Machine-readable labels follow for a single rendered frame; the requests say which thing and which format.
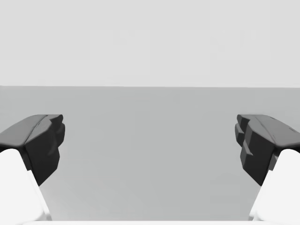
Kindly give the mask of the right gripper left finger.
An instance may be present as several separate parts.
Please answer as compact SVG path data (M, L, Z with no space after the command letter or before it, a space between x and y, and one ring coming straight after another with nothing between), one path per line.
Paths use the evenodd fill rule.
M40 186L58 168L61 114L29 116L0 132L0 221L51 221Z

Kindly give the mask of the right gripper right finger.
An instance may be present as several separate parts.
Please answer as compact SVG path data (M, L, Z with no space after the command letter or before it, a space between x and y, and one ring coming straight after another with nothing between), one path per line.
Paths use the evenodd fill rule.
M300 132L263 114L239 114L244 171L261 187L250 221L300 221Z

